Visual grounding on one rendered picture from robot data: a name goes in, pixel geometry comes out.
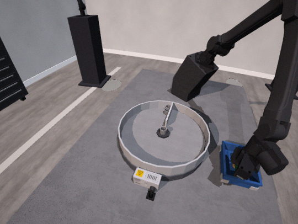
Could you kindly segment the blue open crate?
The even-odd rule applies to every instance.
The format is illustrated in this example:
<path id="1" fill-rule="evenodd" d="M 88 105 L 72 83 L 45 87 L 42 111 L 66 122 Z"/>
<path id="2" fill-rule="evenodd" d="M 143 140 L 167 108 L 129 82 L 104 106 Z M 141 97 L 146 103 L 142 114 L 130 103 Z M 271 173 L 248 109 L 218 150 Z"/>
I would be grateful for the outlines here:
<path id="1" fill-rule="evenodd" d="M 222 145 L 219 147 L 221 167 L 220 182 L 230 183 L 257 191 L 259 186 L 263 186 L 260 171 L 257 174 L 253 171 L 252 176 L 248 180 L 234 177 L 235 168 L 232 166 L 233 163 L 230 162 L 230 157 L 236 147 L 240 149 L 243 148 L 242 145 L 226 141 L 222 141 Z"/>

